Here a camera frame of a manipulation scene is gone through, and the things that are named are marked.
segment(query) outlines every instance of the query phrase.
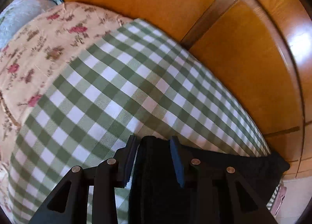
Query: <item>green gingham fabric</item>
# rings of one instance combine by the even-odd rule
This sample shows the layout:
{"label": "green gingham fabric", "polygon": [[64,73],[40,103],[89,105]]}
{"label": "green gingham fabric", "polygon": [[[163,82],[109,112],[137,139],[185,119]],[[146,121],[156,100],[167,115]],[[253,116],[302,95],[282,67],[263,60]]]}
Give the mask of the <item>green gingham fabric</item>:
{"label": "green gingham fabric", "polygon": [[271,199],[269,200],[269,202],[268,202],[267,205],[266,205],[266,207],[267,207],[270,211],[271,211],[271,209],[272,209],[274,200],[275,200],[275,198],[276,198],[276,196],[277,196],[278,190],[280,189],[280,186],[283,185],[282,183],[283,183],[283,182],[280,181],[279,185],[275,188],[275,191],[274,191],[274,193],[273,193]]}
{"label": "green gingham fabric", "polygon": [[[243,156],[270,153],[252,119],[212,73],[137,19],[68,65],[21,128],[9,176],[15,222],[27,223],[71,167],[98,165],[132,134],[177,135],[189,146]],[[118,223],[127,223],[130,187],[115,191]]]}

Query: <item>pink rose print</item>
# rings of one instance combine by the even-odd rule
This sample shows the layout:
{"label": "pink rose print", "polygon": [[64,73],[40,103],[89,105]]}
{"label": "pink rose print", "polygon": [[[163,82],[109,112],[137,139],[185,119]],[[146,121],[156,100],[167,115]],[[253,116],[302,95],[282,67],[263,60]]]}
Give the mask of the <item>pink rose print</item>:
{"label": "pink rose print", "polygon": [[32,75],[35,73],[34,69],[30,69],[27,73],[27,76],[25,77],[25,83],[29,83],[32,81]]}
{"label": "pink rose print", "polygon": [[70,30],[68,30],[68,33],[83,33],[86,32],[88,30],[87,27],[82,27],[82,26],[76,26],[76,27],[72,27]]}
{"label": "pink rose print", "polygon": [[9,48],[9,46],[6,45],[6,47],[3,48],[2,52],[6,52],[8,48]]}
{"label": "pink rose print", "polygon": [[41,98],[42,95],[36,94],[34,96],[32,96],[30,98],[30,100],[28,101],[28,106],[29,107],[35,107],[35,105],[37,104],[37,102],[39,101],[39,99]]}
{"label": "pink rose print", "polygon": [[13,63],[10,65],[8,69],[8,73],[16,73],[18,69],[19,69],[19,64]]}
{"label": "pink rose print", "polygon": [[60,15],[56,12],[56,13],[48,16],[46,19],[47,20],[56,20],[58,17],[60,17]]}
{"label": "pink rose print", "polygon": [[4,205],[4,206],[8,212],[12,212],[11,209],[7,205]]}

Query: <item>tile floor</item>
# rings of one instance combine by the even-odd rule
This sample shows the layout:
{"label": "tile floor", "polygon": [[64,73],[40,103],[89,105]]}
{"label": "tile floor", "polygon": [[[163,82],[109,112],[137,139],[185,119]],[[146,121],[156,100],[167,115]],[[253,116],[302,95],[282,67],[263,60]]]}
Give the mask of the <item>tile floor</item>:
{"label": "tile floor", "polygon": [[312,197],[312,177],[285,181],[284,186],[287,192],[276,220],[279,224],[295,224]]}

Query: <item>wooden furniture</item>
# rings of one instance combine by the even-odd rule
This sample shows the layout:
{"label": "wooden furniture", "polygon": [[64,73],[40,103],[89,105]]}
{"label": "wooden furniture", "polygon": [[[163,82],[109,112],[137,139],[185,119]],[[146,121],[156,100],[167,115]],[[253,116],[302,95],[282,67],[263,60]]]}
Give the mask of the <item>wooden furniture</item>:
{"label": "wooden furniture", "polygon": [[156,25],[207,66],[291,164],[312,175],[312,21],[300,0],[65,0]]}

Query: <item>black fabric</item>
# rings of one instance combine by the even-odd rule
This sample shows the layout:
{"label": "black fabric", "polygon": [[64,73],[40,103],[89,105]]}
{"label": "black fabric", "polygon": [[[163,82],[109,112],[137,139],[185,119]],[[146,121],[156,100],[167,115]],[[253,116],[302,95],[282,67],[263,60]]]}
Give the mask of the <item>black fabric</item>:
{"label": "black fabric", "polygon": [[[234,167],[266,204],[289,164],[276,152],[266,157],[244,157],[196,148],[194,158],[214,168]],[[169,141],[146,136],[138,149],[129,196],[129,224],[190,223],[194,190],[180,188]]]}
{"label": "black fabric", "polygon": [[1,224],[12,224],[8,217],[5,215],[4,211],[2,210],[0,206],[0,223]]}

